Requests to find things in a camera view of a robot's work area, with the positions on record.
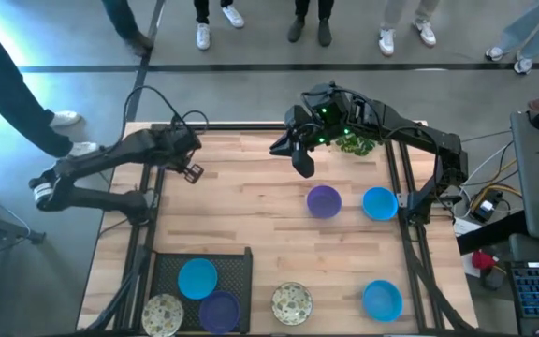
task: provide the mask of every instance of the gray floor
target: gray floor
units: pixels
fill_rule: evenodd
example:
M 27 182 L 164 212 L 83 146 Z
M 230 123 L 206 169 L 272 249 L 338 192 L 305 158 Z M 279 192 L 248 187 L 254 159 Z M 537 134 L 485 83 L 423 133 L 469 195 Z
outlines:
M 195 45 L 195 12 L 190 1 L 168 0 L 151 62 L 480 63 L 483 51 L 498 39 L 500 30 L 530 3 L 443 0 L 432 21 L 438 46 L 429 50 L 410 29 L 408 22 L 418 1 L 409 1 L 397 34 L 396 54 L 385 59 L 376 46 L 384 2 L 338 1 L 331 20 L 335 39 L 328 49 L 317 46 L 316 21 L 311 19 L 299 43 L 291 45 L 285 40 L 287 25 L 293 20 L 290 0 L 237 0 L 247 20 L 246 27 L 238 31 L 229 26 L 219 6 L 211 4 L 213 43 L 209 51 L 201 52 Z M 156 0 L 130 3 L 139 26 L 147 31 Z M 313 2 L 310 18 L 315 13 Z M 140 62 L 127 53 L 100 2 L 94 0 L 0 0 L 0 39 L 20 66 L 135 66 Z M 25 74 L 44 106 L 83 113 L 86 122 L 67 130 L 72 139 L 101 144 L 112 144 L 118 137 L 124 99 L 136 76 L 134 72 Z M 434 127 L 458 133 L 463 139 L 507 129 L 508 114 L 524 110 L 528 99 L 539 96 L 539 70 L 527 77 L 502 70 L 154 72 L 145 82 L 160 89 L 181 111 L 203 110 L 213 121 L 268 121 L 282 120 L 284 112 L 299 103 L 299 92 L 329 80 L 383 100 L 407 118 L 427 120 Z M 169 116 L 157 97 L 143 94 L 138 121 L 166 121 Z M 509 140 L 507 134 L 466 143 L 470 169 Z M 0 202 L 48 235 L 43 245 L 15 247 L 1 268 L 0 336 L 68 332 L 76 324 L 102 213 L 85 209 L 38 212 L 27 182 L 52 163 L 52 158 L 0 118 Z M 489 178 L 496 165 L 486 166 L 475 180 Z M 108 188 L 97 176 L 83 179 L 79 185 Z M 512 332 L 512 303 L 474 290 L 480 326 Z

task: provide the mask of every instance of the patterned bowl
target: patterned bowl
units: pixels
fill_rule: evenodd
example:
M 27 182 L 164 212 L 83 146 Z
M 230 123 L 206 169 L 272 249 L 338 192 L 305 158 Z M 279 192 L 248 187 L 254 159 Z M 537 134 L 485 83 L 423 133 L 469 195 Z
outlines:
M 313 310 L 311 293 L 302 284 L 286 282 L 273 292 L 271 310 L 281 323 L 299 325 L 309 318 Z
M 184 309 L 177 298 L 160 294 L 151 298 L 142 310 L 142 327 L 152 337 L 171 337 L 182 323 Z

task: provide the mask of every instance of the wooden table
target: wooden table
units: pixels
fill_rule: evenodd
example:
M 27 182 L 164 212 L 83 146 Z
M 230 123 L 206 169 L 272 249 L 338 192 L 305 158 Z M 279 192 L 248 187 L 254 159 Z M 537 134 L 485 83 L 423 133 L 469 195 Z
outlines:
M 128 124 L 126 133 L 149 126 Z M 360 207 L 368 188 L 391 189 L 384 147 L 366 157 L 320 147 L 313 153 L 315 175 L 306 180 L 292 168 L 290 158 L 269 154 L 280 134 L 247 131 L 202 136 L 203 149 L 193 161 L 205 174 L 195 185 L 175 173 L 166 175 L 153 249 L 242 254 L 245 246 L 251 247 L 251 333 L 416 332 L 397 220 L 373 222 Z M 414 148 L 409 151 L 417 186 L 421 186 L 432 173 L 433 155 Z M 118 167 L 111 190 L 134 189 L 141 171 L 142 165 Z M 404 182 L 401 162 L 399 172 Z M 313 219 L 307 211 L 306 195 L 320 183 L 342 195 L 342 211 L 329 220 Z M 122 219 L 120 213 L 110 212 L 102 229 Z M 123 225 L 98 241 L 79 327 L 93 322 L 118 289 L 129 232 L 129 225 Z M 463 319 L 476 327 L 451 221 L 433 217 L 427 235 L 438 286 Z M 364 314 L 361 293 L 376 279 L 386 279 L 401 291 L 403 314 L 395 323 L 378 323 Z M 286 281 L 306 285 L 313 295 L 313 314 L 297 327 L 282 325 L 270 309 L 271 294 Z M 433 326 L 426 294 L 423 288 L 426 316 Z

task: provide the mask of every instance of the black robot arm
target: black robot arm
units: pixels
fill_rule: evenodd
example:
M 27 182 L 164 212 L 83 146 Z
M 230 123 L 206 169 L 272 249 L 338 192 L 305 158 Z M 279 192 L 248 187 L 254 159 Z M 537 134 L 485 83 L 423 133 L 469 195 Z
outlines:
M 380 142 L 393 139 L 436 154 L 433 176 L 404 200 L 412 222 L 429 223 L 431 204 L 448 186 L 467 180 L 467 154 L 458 135 L 403 118 L 388 105 L 334 82 L 316 85 L 302 98 L 307 109 L 296 105 L 286 113 L 286 133 L 271 146 L 270 153 L 292 157 L 293 166 L 305 178 L 314 175 L 308 152 L 353 133 Z
M 151 202 L 138 191 L 124 194 L 97 191 L 74 186 L 82 177 L 115 168 L 121 164 L 137 163 L 159 166 L 183 173 L 190 183 L 196 183 L 203 173 L 198 165 L 189 168 L 191 157 L 201 143 L 192 129 L 172 121 L 153 129 L 143 129 L 128 135 L 114 146 L 78 157 L 60 159 L 53 168 L 30 181 L 36 206 L 41 211 L 61 211 L 71 206 L 120 211 L 133 225 L 148 220 Z

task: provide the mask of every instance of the jeans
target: jeans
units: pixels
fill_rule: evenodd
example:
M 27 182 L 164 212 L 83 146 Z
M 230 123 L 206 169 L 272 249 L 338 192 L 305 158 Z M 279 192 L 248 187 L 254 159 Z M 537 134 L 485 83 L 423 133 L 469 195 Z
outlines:
M 118 35 L 123 39 L 134 38 L 138 34 L 138 26 L 128 0 L 101 1 Z
M 220 6 L 228 7 L 234 0 L 222 0 Z M 210 24 L 210 0 L 195 0 L 195 9 L 197 10 L 197 22 Z
M 297 9 L 295 10 L 295 15 L 299 18 L 304 18 L 309 11 L 309 3 L 311 0 L 297 0 L 295 5 Z M 317 5 L 319 6 L 319 20 L 329 19 L 332 14 L 332 8 L 334 7 L 334 0 L 317 0 Z
M 383 29 L 395 29 L 401 20 L 402 10 L 406 5 L 407 0 L 388 0 L 386 10 L 384 12 Z M 415 16 L 418 20 L 429 21 L 440 0 L 421 0 L 419 7 L 415 11 Z
M 49 126 L 53 112 L 44 110 L 36 101 L 24 84 L 22 74 L 1 44 L 0 114 L 18 132 L 47 154 L 63 157 L 72 149 L 69 138 L 55 133 Z
M 539 24 L 539 1 L 537 1 L 528 11 L 515 22 L 504 28 L 501 41 L 497 47 L 503 52 L 510 52 L 523 43 Z M 523 47 L 521 56 L 532 59 L 539 56 L 539 30 L 532 39 Z

